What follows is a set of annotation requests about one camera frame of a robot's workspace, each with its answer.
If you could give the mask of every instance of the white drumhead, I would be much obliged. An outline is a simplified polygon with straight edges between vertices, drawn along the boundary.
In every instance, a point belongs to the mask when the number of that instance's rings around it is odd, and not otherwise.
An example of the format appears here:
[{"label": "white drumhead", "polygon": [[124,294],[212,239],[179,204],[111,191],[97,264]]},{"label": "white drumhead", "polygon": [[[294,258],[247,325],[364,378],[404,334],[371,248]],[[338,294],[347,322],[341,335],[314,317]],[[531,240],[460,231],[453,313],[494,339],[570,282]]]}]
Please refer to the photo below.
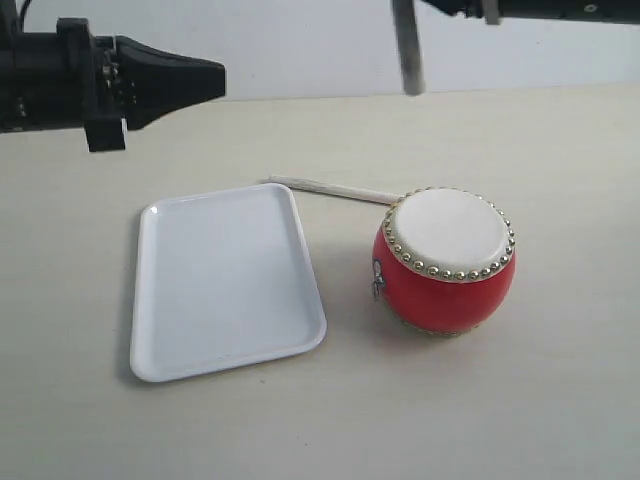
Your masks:
[{"label": "white drumhead", "polygon": [[488,202],[454,189],[429,189],[405,198],[391,217],[395,245],[424,270],[480,272],[509,250],[509,227]]}]

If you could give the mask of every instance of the drum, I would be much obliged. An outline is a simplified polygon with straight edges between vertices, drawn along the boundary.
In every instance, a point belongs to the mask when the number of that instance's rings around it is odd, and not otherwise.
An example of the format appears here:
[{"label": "drum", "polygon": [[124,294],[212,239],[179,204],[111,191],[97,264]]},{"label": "drum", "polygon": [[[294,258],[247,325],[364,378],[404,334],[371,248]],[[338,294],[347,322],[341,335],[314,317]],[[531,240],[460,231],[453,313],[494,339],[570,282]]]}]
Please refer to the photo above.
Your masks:
[{"label": "drum", "polygon": [[389,208],[373,246],[374,295],[405,323],[458,335],[503,302],[515,273],[504,212],[453,188],[407,194]]}]

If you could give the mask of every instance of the drum rim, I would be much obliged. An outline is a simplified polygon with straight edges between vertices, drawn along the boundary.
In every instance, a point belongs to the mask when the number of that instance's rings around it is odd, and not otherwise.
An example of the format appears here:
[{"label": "drum rim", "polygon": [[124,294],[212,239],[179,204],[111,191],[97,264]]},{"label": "drum rim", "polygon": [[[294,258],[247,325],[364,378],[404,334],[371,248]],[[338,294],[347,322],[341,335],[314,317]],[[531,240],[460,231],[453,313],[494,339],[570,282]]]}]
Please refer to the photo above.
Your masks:
[{"label": "drum rim", "polygon": [[[467,271],[456,271],[452,272],[447,268],[443,268],[442,265],[431,262],[429,259],[425,259],[416,252],[409,250],[406,245],[401,245],[398,241],[398,235],[394,230],[394,216],[398,211],[398,208],[402,205],[402,203],[409,198],[410,196],[418,193],[425,192],[427,190],[454,190],[461,191],[464,193],[468,193],[474,195],[479,200],[482,200],[491,208],[493,208],[496,213],[498,213],[502,219],[504,224],[507,227],[507,246],[495,261],[489,263],[488,265],[477,268],[477,269],[469,269]],[[488,278],[494,277],[495,275],[502,272],[502,270],[512,261],[513,256],[515,254],[515,232],[511,227],[511,221],[506,217],[505,213],[498,209],[493,202],[486,200],[482,195],[478,195],[475,193],[471,193],[467,190],[460,190],[458,188],[453,187],[426,187],[426,188],[418,188],[413,192],[408,192],[405,195],[401,196],[397,202],[390,205],[389,209],[385,214],[385,218],[382,223],[382,231],[384,233],[384,239],[387,247],[394,254],[396,259],[406,268],[411,271],[417,273],[426,278],[431,278],[434,280],[440,280],[443,282],[449,283],[473,283],[479,282],[483,280],[487,280]]]}]

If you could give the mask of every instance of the white tray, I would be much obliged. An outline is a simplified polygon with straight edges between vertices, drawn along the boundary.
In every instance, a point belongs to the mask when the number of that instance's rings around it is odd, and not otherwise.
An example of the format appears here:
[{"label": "white tray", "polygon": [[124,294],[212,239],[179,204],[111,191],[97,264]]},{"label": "white tray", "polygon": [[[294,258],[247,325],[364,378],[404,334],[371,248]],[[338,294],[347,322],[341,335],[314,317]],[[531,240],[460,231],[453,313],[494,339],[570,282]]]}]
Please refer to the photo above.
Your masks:
[{"label": "white tray", "polygon": [[293,195],[265,184],[141,218],[131,368],[163,382],[307,352],[327,325]]}]

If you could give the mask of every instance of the table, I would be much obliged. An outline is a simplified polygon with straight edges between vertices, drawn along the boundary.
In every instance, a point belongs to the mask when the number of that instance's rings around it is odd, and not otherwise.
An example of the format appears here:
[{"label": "table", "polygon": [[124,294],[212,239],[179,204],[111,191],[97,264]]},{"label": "table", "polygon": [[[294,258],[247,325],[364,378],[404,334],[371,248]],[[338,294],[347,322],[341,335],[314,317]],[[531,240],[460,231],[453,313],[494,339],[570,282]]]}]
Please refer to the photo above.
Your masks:
[{"label": "table", "polygon": [[[638,478],[638,112],[640,87],[607,86],[219,102],[122,154],[0,137],[0,478]],[[137,381],[141,209],[269,174],[481,193],[517,229],[511,293],[472,333],[418,335],[371,297],[384,208],[296,193],[323,344]]]}]

